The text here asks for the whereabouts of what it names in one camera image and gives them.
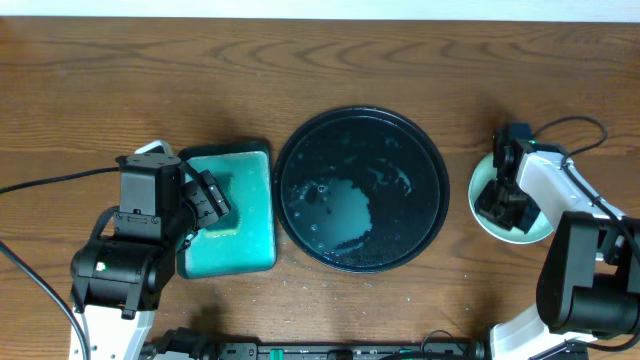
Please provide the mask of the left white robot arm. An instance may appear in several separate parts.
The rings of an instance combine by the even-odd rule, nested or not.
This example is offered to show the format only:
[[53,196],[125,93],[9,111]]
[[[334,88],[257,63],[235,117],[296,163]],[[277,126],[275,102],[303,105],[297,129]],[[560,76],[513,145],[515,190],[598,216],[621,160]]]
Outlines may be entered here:
[[96,221],[71,263],[75,344],[88,359],[136,359],[152,327],[176,255],[231,206],[210,171],[179,157],[118,158],[120,202]]

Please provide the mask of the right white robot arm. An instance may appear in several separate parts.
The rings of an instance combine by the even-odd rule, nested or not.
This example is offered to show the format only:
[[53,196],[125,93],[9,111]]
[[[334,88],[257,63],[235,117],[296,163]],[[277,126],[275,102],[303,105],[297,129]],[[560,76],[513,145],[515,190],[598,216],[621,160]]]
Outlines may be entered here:
[[528,234],[540,218],[554,238],[534,305],[494,326],[494,359],[548,359],[591,348],[622,352],[639,342],[639,222],[609,205],[562,147],[498,141],[494,179],[473,204],[485,228]]

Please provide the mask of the green yellow sponge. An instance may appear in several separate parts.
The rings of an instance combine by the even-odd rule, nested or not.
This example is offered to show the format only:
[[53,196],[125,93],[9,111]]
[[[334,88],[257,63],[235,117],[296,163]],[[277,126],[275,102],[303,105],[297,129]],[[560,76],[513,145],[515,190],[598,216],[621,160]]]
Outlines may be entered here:
[[215,176],[221,192],[230,204],[228,214],[222,216],[220,220],[206,228],[210,236],[227,236],[238,232],[240,223],[238,206],[233,195],[234,178],[230,174],[219,174]]

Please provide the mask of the mint green plate top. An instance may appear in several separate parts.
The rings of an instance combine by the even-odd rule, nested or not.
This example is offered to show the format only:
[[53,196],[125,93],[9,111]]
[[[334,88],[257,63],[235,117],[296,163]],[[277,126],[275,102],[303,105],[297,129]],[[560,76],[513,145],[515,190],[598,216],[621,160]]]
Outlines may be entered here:
[[493,167],[493,154],[489,153],[474,169],[468,187],[468,202],[476,222],[494,238],[510,244],[533,244],[551,235],[554,232],[553,227],[542,213],[538,215],[531,229],[527,233],[524,233],[518,228],[505,230],[476,212],[474,208],[476,200],[489,181],[495,178],[495,175],[496,169]]

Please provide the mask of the round black tray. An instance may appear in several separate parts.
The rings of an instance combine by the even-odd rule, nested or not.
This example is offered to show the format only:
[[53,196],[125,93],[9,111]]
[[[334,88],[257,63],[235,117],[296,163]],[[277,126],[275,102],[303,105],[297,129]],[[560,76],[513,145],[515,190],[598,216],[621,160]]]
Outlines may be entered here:
[[379,273],[434,241],[450,181],[437,146],[415,122],[351,106],[323,112],[291,135],[272,194],[284,231],[309,257],[345,272]]

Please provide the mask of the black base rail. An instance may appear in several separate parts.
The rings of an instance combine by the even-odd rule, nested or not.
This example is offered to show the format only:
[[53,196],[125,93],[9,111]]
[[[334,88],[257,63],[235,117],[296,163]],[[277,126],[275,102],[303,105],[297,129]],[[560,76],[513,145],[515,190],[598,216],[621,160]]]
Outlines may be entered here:
[[143,346],[139,360],[375,360],[404,359],[487,360],[483,340],[429,337],[412,343],[261,343],[238,338],[213,338],[186,328],[167,331]]

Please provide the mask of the green rectangular water tray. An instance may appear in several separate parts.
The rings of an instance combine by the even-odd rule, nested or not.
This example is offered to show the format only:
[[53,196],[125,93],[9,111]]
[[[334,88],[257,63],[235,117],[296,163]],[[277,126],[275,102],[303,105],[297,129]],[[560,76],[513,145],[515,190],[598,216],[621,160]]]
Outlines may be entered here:
[[238,232],[210,236],[201,229],[177,256],[185,279],[266,271],[276,262],[269,147],[264,142],[185,148],[179,157],[198,172],[230,174],[239,210]]

